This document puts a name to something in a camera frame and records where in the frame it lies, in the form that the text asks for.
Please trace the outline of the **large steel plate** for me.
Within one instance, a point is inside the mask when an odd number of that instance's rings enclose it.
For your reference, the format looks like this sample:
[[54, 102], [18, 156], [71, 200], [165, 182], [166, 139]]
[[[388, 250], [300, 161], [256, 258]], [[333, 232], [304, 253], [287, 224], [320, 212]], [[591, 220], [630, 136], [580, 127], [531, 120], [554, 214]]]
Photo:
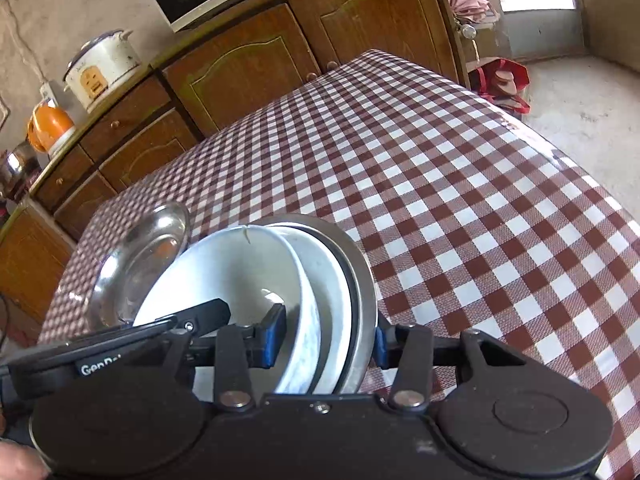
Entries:
[[372, 356], [378, 326], [378, 308], [371, 270], [356, 243], [335, 224], [303, 214], [278, 214], [257, 222], [260, 226], [294, 226], [318, 237], [338, 259], [352, 300], [352, 336], [346, 366], [331, 394], [356, 393]]

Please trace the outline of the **blue patterned white bowl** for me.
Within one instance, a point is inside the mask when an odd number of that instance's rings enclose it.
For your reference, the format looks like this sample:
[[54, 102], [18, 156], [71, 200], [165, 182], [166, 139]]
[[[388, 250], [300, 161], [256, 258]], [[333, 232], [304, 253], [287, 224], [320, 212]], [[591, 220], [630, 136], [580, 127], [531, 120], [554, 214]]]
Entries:
[[154, 283], [134, 318], [142, 325], [213, 299], [229, 306], [232, 324], [252, 325], [277, 302], [286, 334], [276, 364], [252, 370], [258, 396], [310, 390], [320, 359], [316, 297], [293, 245], [265, 226], [237, 226], [206, 236], [183, 252]]

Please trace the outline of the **pink hanging bag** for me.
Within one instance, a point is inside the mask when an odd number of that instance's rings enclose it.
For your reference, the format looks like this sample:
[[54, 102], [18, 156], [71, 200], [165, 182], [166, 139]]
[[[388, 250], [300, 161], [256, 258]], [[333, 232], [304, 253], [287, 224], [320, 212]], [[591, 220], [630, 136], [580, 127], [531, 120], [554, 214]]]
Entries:
[[448, 0], [460, 35], [474, 40], [479, 29], [491, 28], [500, 21], [500, 13], [489, 0]]

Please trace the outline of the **white rice cooker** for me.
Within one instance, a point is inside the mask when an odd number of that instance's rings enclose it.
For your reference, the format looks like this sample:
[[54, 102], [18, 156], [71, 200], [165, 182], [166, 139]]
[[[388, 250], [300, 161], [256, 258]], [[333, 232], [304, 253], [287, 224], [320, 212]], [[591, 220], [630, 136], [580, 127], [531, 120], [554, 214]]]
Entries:
[[91, 113], [141, 66], [130, 44], [132, 29], [115, 29], [85, 42], [67, 64], [64, 90]]

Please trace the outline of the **orange electric kettle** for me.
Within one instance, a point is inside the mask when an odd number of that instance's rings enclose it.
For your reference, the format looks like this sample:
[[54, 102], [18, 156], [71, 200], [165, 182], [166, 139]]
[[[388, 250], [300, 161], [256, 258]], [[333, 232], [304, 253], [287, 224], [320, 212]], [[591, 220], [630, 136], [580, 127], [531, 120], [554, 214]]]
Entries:
[[37, 152], [53, 157], [75, 131], [75, 123], [65, 110], [43, 100], [32, 110], [26, 139]]

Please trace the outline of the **plain white bowl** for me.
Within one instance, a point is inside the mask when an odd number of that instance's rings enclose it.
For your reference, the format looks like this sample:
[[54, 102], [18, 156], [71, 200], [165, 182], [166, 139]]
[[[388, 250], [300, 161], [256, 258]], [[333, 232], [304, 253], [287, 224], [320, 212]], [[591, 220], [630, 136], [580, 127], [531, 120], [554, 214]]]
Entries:
[[352, 300], [338, 259], [318, 237], [294, 226], [270, 226], [292, 246], [316, 298], [319, 361], [308, 393], [331, 394], [346, 366], [352, 336]]

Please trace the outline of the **medium steel plate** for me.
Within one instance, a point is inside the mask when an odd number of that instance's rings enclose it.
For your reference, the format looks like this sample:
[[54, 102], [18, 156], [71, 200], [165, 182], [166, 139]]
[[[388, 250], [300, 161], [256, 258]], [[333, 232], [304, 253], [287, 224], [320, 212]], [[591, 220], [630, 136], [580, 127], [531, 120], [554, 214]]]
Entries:
[[90, 330], [132, 324], [152, 286], [186, 249], [190, 232], [189, 211], [177, 202], [140, 219], [102, 264], [88, 301]]

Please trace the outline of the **steel pot on stove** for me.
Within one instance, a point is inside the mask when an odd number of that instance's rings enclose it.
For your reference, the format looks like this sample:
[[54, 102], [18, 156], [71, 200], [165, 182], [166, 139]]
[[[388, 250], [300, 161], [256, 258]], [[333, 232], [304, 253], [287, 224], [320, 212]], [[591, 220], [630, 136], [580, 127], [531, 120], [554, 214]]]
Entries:
[[1, 189], [9, 195], [14, 188], [25, 184], [40, 174], [41, 166], [36, 150], [28, 141], [23, 141], [9, 151], [1, 153]]

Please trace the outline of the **wooden kitchen cabinet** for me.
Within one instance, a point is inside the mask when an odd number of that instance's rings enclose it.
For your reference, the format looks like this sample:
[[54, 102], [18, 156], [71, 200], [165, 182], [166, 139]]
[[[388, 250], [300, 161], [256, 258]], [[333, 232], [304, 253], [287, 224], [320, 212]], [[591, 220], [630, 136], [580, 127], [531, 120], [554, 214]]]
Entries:
[[447, 0], [245, 0], [92, 113], [1, 232], [1, 293], [42, 322], [104, 202], [269, 102], [378, 49], [469, 81]]

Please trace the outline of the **red checkered tablecloth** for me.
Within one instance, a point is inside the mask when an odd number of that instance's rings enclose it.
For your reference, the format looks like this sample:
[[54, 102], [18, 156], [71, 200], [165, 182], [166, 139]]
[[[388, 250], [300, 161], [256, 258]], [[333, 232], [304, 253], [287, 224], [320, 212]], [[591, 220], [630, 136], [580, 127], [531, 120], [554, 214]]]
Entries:
[[93, 215], [41, 342], [85, 333], [106, 255], [171, 200], [194, 240], [274, 214], [334, 223], [393, 322], [477, 328], [591, 390], [614, 419], [599, 476], [638, 477], [638, 223], [471, 91], [371, 50], [214, 134]]

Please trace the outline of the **red bag on floor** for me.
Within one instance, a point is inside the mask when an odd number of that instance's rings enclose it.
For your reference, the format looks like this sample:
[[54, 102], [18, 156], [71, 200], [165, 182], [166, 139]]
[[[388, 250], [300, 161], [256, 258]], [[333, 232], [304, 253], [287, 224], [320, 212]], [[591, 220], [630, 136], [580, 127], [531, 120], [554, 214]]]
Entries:
[[530, 84], [528, 69], [508, 58], [481, 58], [468, 70], [471, 88], [483, 99], [509, 113], [527, 115], [524, 92]]

